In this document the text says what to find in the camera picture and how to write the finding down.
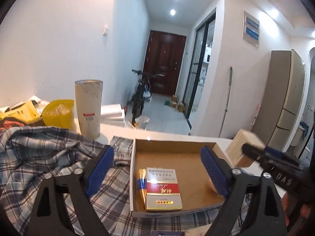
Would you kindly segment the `black bicycle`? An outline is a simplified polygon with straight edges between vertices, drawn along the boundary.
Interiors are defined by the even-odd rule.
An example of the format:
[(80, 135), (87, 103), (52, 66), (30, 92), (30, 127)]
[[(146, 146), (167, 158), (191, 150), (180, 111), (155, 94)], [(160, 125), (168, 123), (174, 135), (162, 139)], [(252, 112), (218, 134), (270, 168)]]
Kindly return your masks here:
[(136, 90), (132, 95), (131, 99), (127, 102), (127, 105), (132, 106), (132, 126), (136, 127), (136, 119), (142, 115), (144, 109), (144, 103), (148, 102), (149, 99), (152, 97), (151, 92), (151, 84), (150, 80), (155, 78), (156, 74), (146, 73), (140, 70), (133, 69), (132, 72), (137, 76), (141, 76), (138, 80)]

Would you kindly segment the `white stacked boxes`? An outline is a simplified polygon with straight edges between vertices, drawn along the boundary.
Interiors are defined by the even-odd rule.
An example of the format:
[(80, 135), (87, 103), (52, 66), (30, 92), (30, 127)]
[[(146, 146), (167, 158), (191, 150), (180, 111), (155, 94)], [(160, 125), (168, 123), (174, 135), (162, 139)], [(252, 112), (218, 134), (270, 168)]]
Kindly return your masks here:
[(125, 110), (120, 104), (102, 105), (100, 111), (100, 122), (113, 126), (125, 126)]

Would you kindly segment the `yellow snack bag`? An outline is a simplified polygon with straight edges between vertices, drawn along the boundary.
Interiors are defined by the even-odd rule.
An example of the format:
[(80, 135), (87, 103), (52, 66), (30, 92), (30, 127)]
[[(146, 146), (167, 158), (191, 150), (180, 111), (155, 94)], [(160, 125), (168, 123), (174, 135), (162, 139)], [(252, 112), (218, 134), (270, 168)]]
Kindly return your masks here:
[(1, 113), (1, 128), (19, 126), (44, 126), (41, 115), (37, 112), (31, 100), (11, 111)]

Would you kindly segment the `yellow plastic container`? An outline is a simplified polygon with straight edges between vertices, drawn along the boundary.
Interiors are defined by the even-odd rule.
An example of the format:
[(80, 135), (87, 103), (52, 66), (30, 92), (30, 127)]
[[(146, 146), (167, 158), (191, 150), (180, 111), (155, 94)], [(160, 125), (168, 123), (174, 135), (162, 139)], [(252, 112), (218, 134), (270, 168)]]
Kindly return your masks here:
[(41, 118), (46, 126), (75, 130), (74, 100), (54, 100), (42, 111)]

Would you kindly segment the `blue orange small box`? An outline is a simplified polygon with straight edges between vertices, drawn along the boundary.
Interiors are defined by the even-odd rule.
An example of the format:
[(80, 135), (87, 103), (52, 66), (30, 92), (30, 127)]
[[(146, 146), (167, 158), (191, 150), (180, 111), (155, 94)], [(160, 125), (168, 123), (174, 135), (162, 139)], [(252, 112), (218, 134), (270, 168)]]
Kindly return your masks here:
[(146, 195), (147, 195), (147, 169), (142, 168), (138, 170), (137, 174), (137, 188), (146, 210)]

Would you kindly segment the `red gold cigarette pack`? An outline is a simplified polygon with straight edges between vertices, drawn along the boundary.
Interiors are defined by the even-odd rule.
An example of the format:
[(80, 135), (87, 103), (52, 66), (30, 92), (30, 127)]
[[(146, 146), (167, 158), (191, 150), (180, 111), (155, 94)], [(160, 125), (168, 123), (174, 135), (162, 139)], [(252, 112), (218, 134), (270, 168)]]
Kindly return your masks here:
[(176, 171), (147, 167), (146, 172), (146, 211), (182, 210), (183, 204)]

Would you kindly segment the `shallow cardboard box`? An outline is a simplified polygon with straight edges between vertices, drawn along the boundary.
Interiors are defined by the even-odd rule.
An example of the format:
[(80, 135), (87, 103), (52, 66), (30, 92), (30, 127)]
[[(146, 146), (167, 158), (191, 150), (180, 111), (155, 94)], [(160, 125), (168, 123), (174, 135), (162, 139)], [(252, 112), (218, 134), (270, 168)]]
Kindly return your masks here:
[[(130, 164), (130, 213), (136, 218), (170, 217), (210, 210), (223, 204), (224, 198), (209, 187), (209, 176), (201, 162), (200, 151), (211, 147), (216, 155), (228, 160), (218, 142), (181, 142), (135, 139)], [(178, 211), (146, 211), (137, 188), (136, 177), (142, 168), (174, 169), (183, 209)]]

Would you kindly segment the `wall electrical panel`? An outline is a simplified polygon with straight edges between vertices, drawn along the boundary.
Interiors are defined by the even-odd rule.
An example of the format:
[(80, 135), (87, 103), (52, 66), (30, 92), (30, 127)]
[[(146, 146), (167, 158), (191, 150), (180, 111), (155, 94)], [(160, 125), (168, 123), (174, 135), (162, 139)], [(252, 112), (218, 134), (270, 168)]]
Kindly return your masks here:
[(244, 30), (242, 38), (257, 49), (259, 48), (260, 22), (244, 11)]

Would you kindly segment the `beige refrigerator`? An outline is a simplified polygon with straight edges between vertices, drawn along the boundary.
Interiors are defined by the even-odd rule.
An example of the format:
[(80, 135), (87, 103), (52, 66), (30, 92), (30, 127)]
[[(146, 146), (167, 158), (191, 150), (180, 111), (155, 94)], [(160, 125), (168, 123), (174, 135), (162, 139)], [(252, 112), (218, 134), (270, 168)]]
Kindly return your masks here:
[(295, 50), (272, 51), (264, 96), (252, 128), (268, 147), (282, 151), (302, 101), (305, 65)]

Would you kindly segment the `plaid blue shirt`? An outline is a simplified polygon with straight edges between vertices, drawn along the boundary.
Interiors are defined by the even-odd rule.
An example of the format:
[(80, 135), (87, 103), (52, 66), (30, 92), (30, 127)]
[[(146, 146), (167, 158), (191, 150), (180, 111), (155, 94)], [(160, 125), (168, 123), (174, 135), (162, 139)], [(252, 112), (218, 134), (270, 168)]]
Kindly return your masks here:
[[(210, 225), (219, 209), (167, 218), (134, 218), (130, 214), (129, 175), (133, 141), (114, 137), (114, 161), (92, 206), (111, 235), (151, 235)], [(67, 175), (84, 167), (103, 144), (55, 127), (13, 127), (1, 131), (1, 206), (14, 229), (28, 234), (32, 207), (47, 173)]]

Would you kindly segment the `black framed glass door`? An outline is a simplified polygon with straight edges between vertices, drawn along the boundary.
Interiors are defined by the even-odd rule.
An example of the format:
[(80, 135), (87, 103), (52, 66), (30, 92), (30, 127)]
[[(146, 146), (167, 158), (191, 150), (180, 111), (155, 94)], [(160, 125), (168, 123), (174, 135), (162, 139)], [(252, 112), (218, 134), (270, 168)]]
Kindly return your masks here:
[(183, 97), (184, 115), (189, 124), (192, 124), (196, 115), (205, 84), (214, 38), (215, 20), (216, 16), (211, 16), (195, 31), (190, 68)]

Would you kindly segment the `beige speckled tumbler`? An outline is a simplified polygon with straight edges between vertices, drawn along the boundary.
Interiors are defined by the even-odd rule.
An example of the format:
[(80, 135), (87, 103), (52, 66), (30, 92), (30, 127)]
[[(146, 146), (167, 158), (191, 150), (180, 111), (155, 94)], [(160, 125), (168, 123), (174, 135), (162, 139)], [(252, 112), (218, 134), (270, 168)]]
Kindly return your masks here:
[(78, 80), (75, 82), (75, 102), (81, 134), (97, 139), (100, 136), (100, 113), (103, 81)]

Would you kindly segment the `cardboard boxes on floor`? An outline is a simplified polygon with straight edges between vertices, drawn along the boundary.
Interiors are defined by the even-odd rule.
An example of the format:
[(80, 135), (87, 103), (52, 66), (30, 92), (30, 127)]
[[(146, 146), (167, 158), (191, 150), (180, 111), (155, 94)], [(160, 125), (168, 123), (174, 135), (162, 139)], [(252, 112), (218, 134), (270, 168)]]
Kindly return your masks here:
[(183, 113), (185, 110), (185, 105), (182, 101), (178, 100), (178, 96), (172, 95), (170, 100), (166, 100), (164, 105), (168, 107), (176, 108), (180, 113)]

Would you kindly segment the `white wall switch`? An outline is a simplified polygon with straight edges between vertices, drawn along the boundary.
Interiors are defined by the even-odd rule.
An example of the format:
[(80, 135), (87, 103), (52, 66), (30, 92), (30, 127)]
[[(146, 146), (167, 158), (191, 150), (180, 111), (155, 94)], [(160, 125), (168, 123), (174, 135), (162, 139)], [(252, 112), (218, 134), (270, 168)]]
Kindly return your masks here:
[(107, 36), (108, 35), (108, 27), (105, 26), (103, 29), (103, 36)]

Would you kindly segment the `dark red entrance door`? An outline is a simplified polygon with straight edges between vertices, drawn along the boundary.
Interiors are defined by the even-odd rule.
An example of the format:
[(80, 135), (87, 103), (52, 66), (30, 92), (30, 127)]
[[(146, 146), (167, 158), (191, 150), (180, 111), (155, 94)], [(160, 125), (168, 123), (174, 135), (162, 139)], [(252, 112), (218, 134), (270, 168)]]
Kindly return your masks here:
[(186, 37), (151, 30), (144, 61), (144, 72), (155, 94), (172, 96), (176, 92)]

